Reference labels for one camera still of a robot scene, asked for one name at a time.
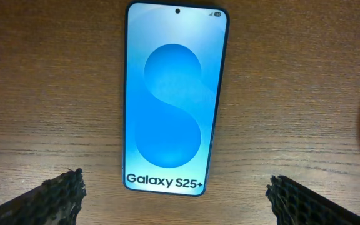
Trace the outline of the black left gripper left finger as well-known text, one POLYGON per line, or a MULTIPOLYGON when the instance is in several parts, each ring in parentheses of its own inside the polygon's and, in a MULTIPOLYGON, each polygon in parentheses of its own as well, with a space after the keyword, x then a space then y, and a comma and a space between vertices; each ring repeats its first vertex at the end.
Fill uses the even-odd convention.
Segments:
POLYGON ((0 205, 0 225, 76 225, 85 196, 83 170, 64 172, 0 205))

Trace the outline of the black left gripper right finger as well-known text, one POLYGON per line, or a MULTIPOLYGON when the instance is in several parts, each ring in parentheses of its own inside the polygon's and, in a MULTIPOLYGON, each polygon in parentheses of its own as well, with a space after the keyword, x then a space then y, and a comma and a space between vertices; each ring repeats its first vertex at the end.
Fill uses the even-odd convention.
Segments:
POLYGON ((272 176, 266 197, 278 225, 360 225, 360 216, 286 176, 272 176))

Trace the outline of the blue Samsung Galaxy smartphone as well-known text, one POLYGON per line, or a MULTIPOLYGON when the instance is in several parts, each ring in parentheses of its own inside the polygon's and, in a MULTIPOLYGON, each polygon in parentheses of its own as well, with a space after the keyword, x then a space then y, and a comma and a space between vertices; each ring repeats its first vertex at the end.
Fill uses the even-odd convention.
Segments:
POLYGON ((229 32, 220 7, 126 8, 122 180, 127 189, 204 194, 229 32))

